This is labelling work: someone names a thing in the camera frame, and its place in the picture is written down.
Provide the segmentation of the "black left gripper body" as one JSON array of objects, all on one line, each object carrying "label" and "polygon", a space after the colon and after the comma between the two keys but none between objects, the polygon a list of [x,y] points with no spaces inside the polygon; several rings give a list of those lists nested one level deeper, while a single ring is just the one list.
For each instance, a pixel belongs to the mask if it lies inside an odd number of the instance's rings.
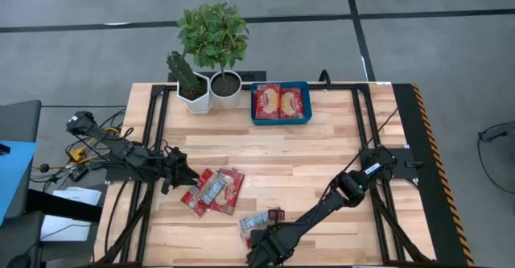
[{"label": "black left gripper body", "polygon": [[167,157],[163,163],[164,172],[162,177],[164,181],[161,186],[161,193],[167,195],[170,188],[177,188],[176,179],[181,175],[181,163],[184,159],[187,160],[187,155],[181,152],[177,146],[166,146],[164,151],[167,153]]}]

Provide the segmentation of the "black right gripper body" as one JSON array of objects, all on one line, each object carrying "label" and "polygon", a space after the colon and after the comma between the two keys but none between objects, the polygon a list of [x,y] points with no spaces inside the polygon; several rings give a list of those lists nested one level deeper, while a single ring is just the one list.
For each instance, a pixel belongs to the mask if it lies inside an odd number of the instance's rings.
[{"label": "black right gripper body", "polygon": [[280,265],[293,255],[297,245],[297,235],[287,228],[280,228],[273,234],[269,234],[268,228],[252,231],[261,231],[262,240],[257,249],[250,250],[246,255],[249,267]]}]

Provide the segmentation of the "white hexagonal plant pot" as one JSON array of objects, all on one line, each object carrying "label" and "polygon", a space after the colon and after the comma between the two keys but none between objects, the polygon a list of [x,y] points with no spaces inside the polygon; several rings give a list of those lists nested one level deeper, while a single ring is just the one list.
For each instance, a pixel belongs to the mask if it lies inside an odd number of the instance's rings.
[{"label": "white hexagonal plant pot", "polygon": [[208,113],[214,104],[214,97],[208,87],[210,79],[207,76],[201,75],[198,72],[194,72],[196,78],[200,81],[200,86],[204,88],[202,95],[198,96],[194,100],[190,100],[185,97],[185,93],[181,84],[177,84],[177,97],[183,101],[189,108],[191,113]]}]

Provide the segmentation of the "white round plant pot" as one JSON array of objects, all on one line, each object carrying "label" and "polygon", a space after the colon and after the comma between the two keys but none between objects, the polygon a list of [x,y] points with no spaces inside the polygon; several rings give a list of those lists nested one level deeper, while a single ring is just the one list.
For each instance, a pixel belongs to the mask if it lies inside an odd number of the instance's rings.
[{"label": "white round plant pot", "polygon": [[210,91],[224,109],[237,108],[241,98],[241,77],[233,71],[217,72],[211,77]]}]

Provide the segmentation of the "green cactus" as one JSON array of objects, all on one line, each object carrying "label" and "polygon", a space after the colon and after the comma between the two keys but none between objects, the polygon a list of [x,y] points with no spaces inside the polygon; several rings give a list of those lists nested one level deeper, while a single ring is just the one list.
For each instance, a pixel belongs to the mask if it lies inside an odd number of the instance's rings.
[{"label": "green cactus", "polygon": [[179,52],[173,51],[167,56],[167,65],[184,93],[200,94],[203,91],[189,63]]}]

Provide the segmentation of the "small black device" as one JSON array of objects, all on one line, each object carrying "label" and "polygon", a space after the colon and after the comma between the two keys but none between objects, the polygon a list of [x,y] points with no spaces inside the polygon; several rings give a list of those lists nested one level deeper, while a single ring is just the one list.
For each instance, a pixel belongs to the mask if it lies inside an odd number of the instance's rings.
[{"label": "small black device", "polygon": [[80,181],[87,173],[89,169],[86,166],[74,166],[69,169],[68,178],[73,182]]}]

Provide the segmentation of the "blue plastic basket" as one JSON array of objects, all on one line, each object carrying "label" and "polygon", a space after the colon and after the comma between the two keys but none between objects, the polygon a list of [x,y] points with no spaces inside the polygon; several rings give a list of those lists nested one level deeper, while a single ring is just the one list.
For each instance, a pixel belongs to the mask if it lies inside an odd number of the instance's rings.
[{"label": "blue plastic basket", "polygon": [[[256,88],[258,85],[263,84],[278,84],[280,85],[280,91],[284,88],[299,88],[301,89],[303,96],[303,108],[304,118],[300,119],[281,119],[280,118],[280,101],[279,98],[279,119],[256,119],[255,118],[255,97]],[[252,83],[250,85],[250,98],[251,98],[251,118],[253,123],[257,126],[272,126],[272,125],[303,125],[307,124],[312,117],[311,111],[311,99],[309,93],[309,85],[305,81],[291,81],[291,82],[280,82],[280,83]]]}]

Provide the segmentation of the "black bar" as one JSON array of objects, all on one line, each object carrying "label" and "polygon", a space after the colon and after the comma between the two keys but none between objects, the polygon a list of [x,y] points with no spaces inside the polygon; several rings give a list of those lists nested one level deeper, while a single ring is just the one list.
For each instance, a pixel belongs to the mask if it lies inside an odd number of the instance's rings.
[{"label": "black bar", "polygon": [[60,216],[79,221],[98,222],[102,208],[51,194],[29,189],[25,205],[26,212],[41,212],[44,215]]}]

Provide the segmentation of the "white papers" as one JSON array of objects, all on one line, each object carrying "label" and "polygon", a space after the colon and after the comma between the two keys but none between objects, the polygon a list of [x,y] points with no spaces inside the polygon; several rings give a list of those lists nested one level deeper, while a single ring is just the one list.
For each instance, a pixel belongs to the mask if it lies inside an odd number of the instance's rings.
[{"label": "white papers", "polygon": [[[53,196],[73,200],[84,204],[97,205],[101,198],[98,190],[68,187],[55,190]],[[86,241],[93,226],[87,221],[73,220],[61,216],[45,216],[41,227],[41,241]]]}]

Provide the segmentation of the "green leafy plant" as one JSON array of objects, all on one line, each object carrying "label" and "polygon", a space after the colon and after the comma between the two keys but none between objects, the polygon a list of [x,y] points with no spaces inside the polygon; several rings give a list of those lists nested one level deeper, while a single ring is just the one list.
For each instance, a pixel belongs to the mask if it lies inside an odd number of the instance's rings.
[{"label": "green leafy plant", "polygon": [[246,58],[249,29],[235,5],[206,3],[185,10],[178,26],[183,54],[198,67],[224,71]]}]

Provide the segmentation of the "blue table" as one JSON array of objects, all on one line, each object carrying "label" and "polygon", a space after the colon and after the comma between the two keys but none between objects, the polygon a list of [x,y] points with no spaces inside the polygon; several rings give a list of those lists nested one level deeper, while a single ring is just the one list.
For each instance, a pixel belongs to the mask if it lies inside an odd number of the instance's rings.
[{"label": "blue table", "polygon": [[0,225],[2,225],[37,144],[6,140],[0,140],[0,143],[10,148],[8,155],[0,156]]}]

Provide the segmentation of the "black panel with hazard stripes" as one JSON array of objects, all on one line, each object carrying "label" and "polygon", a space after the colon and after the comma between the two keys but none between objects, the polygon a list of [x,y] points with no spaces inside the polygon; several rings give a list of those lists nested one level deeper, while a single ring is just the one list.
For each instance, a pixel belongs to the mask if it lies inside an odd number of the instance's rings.
[{"label": "black panel with hazard stripes", "polygon": [[444,264],[474,266],[418,86],[395,84],[393,93],[406,141],[414,159],[424,163],[418,169],[418,190],[435,256]]}]

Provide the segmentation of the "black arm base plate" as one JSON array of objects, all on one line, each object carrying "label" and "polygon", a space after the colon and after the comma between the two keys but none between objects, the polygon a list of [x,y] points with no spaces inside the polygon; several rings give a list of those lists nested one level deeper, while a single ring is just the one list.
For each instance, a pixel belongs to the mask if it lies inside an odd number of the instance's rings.
[{"label": "black arm base plate", "polygon": [[372,168],[373,179],[415,179],[417,170],[424,166],[423,161],[414,159],[410,149],[388,149],[379,146],[365,149],[360,155],[361,168]]},{"label": "black arm base plate", "polygon": [[160,174],[152,167],[143,165],[132,165],[126,161],[112,158],[110,161],[101,163],[107,170],[108,181],[152,181],[157,180]]}]

